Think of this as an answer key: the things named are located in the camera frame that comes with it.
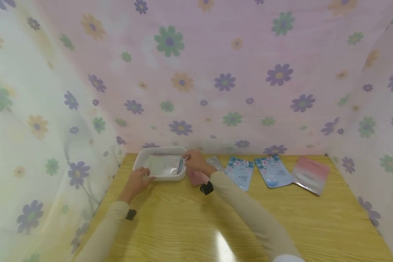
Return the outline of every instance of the table surface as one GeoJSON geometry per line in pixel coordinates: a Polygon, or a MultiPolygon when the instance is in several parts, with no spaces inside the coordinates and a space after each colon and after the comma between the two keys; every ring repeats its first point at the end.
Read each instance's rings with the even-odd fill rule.
{"type": "MultiPolygon", "coordinates": [[[[125,157],[78,251],[116,201],[136,156],[125,157]]],[[[230,155],[217,157],[225,166],[230,155]]],[[[253,160],[265,155],[236,157],[253,160]]],[[[295,184],[268,188],[256,167],[249,195],[285,226],[307,262],[393,261],[389,248],[331,160],[308,157],[331,168],[320,197],[295,184]]],[[[290,172],[298,158],[281,156],[290,172]]],[[[202,194],[187,176],[179,182],[152,183],[133,200],[131,208],[137,215],[121,225],[107,261],[267,261],[255,236],[234,210],[215,191],[202,194]]]]}

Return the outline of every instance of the fabric backdrop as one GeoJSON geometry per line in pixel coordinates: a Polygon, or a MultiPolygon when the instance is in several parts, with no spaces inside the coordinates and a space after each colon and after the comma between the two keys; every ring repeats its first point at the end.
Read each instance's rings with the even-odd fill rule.
{"type": "MultiPolygon", "coordinates": [[[[180,145],[216,154],[328,153],[393,251],[393,0],[0,0],[0,65],[0,191],[14,179],[4,170],[29,163],[32,179],[23,179],[44,185],[38,194],[53,206],[65,191],[81,194],[70,198],[77,224],[59,218],[76,237],[71,243],[86,230],[81,209],[102,198],[107,183],[99,181],[116,171],[117,146],[122,156],[180,145]],[[25,128],[31,140],[10,142],[3,130],[15,124],[12,132],[25,128]],[[29,147],[35,142],[40,149],[29,147]],[[58,183],[40,171],[51,157],[58,183]],[[80,179],[95,179],[94,196],[75,189],[80,179]]],[[[55,238],[40,226],[17,233],[23,223],[15,218],[25,221],[43,202],[18,188],[23,198],[9,199],[7,210],[27,215],[4,214],[0,203],[9,221],[0,217],[1,235],[11,234],[2,250],[21,235],[55,238]]],[[[39,222],[52,221],[47,212],[39,222]]],[[[29,251],[49,261],[50,246],[29,251]]],[[[32,257],[18,251],[19,260],[32,257]]]]}

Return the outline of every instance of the white tray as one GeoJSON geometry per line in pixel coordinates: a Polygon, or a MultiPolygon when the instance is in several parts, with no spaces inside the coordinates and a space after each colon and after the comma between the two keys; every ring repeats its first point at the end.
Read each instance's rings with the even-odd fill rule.
{"type": "MultiPolygon", "coordinates": [[[[134,166],[132,170],[135,170],[141,166],[144,166],[144,162],[146,161],[149,155],[183,155],[185,154],[186,149],[180,146],[172,146],[172,147],[161,147],[161,148],[145,148],[141,150],[138,154],[134,166]]],[[[157,174],[150,174],[150,176],[155,176],[155,181],[179,181],[185,177],[186,167],[182,165],[182,172],[175,176],[157,176],[157,174]]]]}

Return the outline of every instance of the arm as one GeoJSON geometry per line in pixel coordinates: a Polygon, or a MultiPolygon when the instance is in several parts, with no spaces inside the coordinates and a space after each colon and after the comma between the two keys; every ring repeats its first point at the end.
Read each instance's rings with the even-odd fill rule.
{"type": "Polygon", "coordinates": [[[106,212],[105,218],[99,224],[92,237],[86,243],[77,257],[77,262],[102,262],[111,250],[112,242],[120,224],[130,210],[130,205],[123,201],[114,202],[106,212]]]}
{"type": "Polygon", "coordinates": [[[105,218],[81,250],[76,259],[77,262],[105,261],[119,226],[125,220],[130,210],[130,202],[156,178],[147,176],[149,174],[150,170],[144,167],[137,168],[130,174],[117,201],[109,207],[105,218]]]}
{"type": "Polygon", "coordinates": [[[238,188],[223,172],[215,171],[213,173],[213,170],[210,169],[207,170],[207,174],[211,175],[210,181],[214,191],[233,207],[255,234],[268,254],[269,261],[274,261],[277,257],[285,254],[301,258],[285,228],[261,204],[238,188]]]}

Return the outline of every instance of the pink face mask packet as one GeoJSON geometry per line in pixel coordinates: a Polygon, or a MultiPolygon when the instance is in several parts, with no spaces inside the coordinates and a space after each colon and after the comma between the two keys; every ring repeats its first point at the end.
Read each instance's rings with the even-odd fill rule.
{"type": "Polygon", "coordinates": [[[186,169],[193,186],[207,184],[210,179],[202,172],[186,169]]]}
{"type": "Polygon", "coordinates": [[[329,166],[302,156],[295,164],[292,176],[295,178],[294,183],[320,196],[329,171],[329,166]]]}

